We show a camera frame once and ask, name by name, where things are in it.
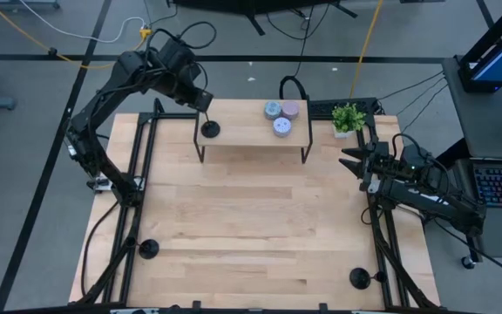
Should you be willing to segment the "pink speckled candle holder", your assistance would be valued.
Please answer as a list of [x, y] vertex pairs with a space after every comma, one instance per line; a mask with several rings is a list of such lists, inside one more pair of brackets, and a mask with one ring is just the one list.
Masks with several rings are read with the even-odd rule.
[[300, 104], [296, 101], [285, 101], [281, 104], [281, 108], [281, 116], [288, 120], [294, 120], [299, 116]]

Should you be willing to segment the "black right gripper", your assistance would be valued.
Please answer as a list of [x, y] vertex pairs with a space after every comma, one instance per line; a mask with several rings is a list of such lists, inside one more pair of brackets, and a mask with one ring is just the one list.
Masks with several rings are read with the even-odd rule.
[[360, 190], [367, 192], [376, 174], [380, 180], [404, 181], [400, 161], [390, 152], [387, 141], [371, 141], [362, 147], [343, 148], [342, 152], [361, 161], [339, 159], [357, 179], [362, 179]]

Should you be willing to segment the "wooden shelf with black frame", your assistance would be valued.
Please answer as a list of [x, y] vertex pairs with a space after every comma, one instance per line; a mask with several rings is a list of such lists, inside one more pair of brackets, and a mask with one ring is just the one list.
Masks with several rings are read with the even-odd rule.
[[268, 99], [214, 99], [207, 110], [210, 120], [220, 125], [220, 133], [212, 139], [205, 138], [200, 127], [205, 114], [198, 113], [195, 119], [193, 144], [200, 161], [205, 159], [207, 147], [298, 147], [301, 160], [305, 162], [313, 144], [309, 100], [297, 99], [299, 116], [291, 120], [292, 131], [288, 137], [277, 137], [273, 121], [264, 115]]

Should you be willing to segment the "green plant in white pot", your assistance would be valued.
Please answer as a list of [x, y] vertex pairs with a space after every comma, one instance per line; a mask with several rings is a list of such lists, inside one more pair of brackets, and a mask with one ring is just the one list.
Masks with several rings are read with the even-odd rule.
[[357, 131], [362, 131], [366, 113], [357, 109], [356, 104], [335, 106], [331, 112], [334, 135], [337, 139], [346, 139]]

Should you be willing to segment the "white blue-patterned candle holder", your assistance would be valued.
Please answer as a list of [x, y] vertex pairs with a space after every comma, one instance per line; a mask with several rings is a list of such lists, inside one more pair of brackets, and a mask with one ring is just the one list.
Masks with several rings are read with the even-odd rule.
[[273, 132], [277, 137], [285, 138], [291, 134], [292, 123], [289, 119], [279, 117], [273, 121]]

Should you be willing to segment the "blue-grey patterned candle holder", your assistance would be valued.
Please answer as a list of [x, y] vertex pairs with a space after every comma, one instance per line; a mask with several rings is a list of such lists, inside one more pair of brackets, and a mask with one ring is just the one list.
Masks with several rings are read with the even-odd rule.
[[282, 115], [282, 105], [278, 101], [268, 101], [264, 106], [264, 115], [267, 119], [275, 120]]

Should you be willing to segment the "dark grey desk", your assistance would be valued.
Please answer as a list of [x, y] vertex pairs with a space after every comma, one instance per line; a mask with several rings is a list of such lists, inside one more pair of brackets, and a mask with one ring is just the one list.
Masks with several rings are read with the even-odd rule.
[[[473, 168], [502, 167], [502, 88], [495, 93], [468, 93], [461, 84], [457, 60], [447, 58], [442, 66], [463, 137], [438, 158], [452, 167], [457, 184], [465, 192], [482, 200]], [[483, 235], [468, 242], [502, 258], [502, 208], [487, 206]]]

